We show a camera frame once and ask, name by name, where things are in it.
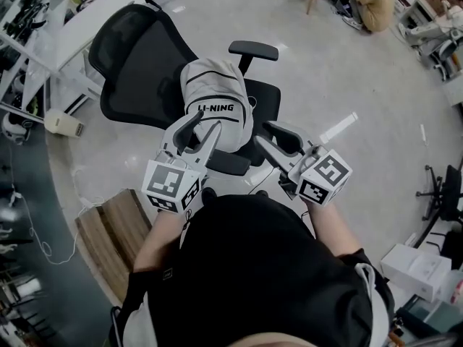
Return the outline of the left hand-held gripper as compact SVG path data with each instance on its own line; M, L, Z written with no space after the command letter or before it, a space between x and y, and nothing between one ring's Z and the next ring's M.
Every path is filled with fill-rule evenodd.
M155 158L148 161L141 188L152 206L182 214L202 188L207 162L221 135L221 122L217 121L199 145L186 149L203 114L186 114L165 130Z

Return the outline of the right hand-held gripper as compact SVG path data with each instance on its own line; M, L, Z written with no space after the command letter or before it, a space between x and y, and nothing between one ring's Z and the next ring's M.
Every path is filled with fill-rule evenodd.
M274 168L282 171L279 186L289 199L300 197L326 206L351 177L352 168L347 162L335 150L313 145L304 129L284 121L265 121L263 128L276 144L255 136L255 146Z

